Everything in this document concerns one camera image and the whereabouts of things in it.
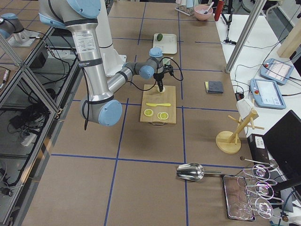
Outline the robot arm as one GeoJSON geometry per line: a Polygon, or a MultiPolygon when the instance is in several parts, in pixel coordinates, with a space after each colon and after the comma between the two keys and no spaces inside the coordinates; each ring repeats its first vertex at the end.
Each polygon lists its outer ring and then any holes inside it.
{"type": "Polygon", "coordinates": [[[87,97],[81,101],[81,115],[85,122],[113,126],[122,115],[122,105],[114,98],[117,90],[130,82],[134,75],[140,75],[144,79],[153,77],[159,90],[163,91],[164,74],[172,73],[173,67],[163,63],[160,48],[151,48],[145,62],[124,63],[107,79],[98,39],[111,37],[108,20],[105,19],[97,29],[98,16],[107,18],[103,5],[102,0],[41,0],[39,16],[42,23],[72,33],[87,86],[87,97]]]}
{"type": "Polygon", "coordinates": [[[12,34],[20,33],[24,30],[23,25],[14,13],[5,13],[0,16],[0,34],[7,39],[12,34]]]}

